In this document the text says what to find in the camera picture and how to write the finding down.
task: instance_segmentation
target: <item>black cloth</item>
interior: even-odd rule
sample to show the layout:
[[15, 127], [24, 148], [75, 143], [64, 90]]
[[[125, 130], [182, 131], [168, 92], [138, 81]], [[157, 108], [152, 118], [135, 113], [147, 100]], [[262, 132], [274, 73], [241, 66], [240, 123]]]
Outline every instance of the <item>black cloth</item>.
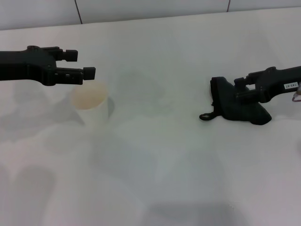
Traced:
[[272, 117], [259, 103], [242, 105], [236, 101], [234, 94], [237, 89], [224, 77], [212, 78], [210, 84], [214, 110], [212, 113], [200, 115], [201, 120], [209, 121], [221, 115], [227, 120], [249, 121], [255, 125], [264, 125], [271, 121]]

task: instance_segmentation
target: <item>white tabletop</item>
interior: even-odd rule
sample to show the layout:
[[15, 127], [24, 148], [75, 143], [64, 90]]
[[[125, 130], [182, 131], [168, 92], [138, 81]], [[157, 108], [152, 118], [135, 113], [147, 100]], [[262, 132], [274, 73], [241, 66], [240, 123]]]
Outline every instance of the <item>white tabletop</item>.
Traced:
[[72, 86], [0, 82], [2, 226], [300, 226], [301, 105], [216, 118], [211, 77], [301, 65], [301, 8], [0, 32], [1, 50], [77, 49], [110, 90], [90, 134]]

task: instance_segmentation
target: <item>label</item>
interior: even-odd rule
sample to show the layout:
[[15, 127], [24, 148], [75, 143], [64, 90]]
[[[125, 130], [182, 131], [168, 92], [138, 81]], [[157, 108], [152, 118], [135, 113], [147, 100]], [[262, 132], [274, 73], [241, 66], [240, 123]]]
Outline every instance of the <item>label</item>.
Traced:
[[284, 88], [285, 89], [291, 89], [291, 88], [298, 88], [298, 83], [297, 82], [292, 82], [292, 83], [288, 83], [288, 84], [284, 84]]

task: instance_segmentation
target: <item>paper cup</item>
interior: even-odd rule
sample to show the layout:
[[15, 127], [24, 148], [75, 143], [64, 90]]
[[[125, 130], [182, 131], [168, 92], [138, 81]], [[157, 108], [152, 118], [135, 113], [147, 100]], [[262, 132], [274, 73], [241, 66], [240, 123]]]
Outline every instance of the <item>paper cup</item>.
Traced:
[[108, 89], [98, 81], [84, 81], [71, 92], [71, 104], [89, 129], [101, 128], [109, 118]]

